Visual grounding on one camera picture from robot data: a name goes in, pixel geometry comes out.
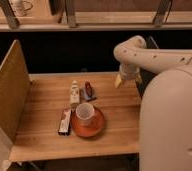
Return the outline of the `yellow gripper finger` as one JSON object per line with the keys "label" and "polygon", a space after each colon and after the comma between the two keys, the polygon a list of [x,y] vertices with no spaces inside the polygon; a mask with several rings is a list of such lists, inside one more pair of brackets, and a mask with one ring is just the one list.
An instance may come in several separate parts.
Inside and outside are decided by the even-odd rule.
{"label": "yellow gripper finger", "polygon": [[135,77],[135,82],[138,83],[138,84],[141,84],[141,83],[142,83],[142,77],[141,77],[141,75],[137,75],[137,76]]}
{"label": "yellow gripper finger", "polygon": [[123,84],[123,79],[118,74],[115,79],[115,88],[119,88]]}

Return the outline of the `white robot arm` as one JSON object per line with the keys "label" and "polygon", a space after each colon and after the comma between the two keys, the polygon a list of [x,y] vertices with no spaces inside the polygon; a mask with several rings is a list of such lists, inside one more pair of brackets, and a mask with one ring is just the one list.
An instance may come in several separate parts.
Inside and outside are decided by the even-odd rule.
{"label": "white robot arm", "polygon": [[139,170],[192,171],[192,49],[149,49],[137,35],[115,46],[115,86],[155,74],[140,106]]}

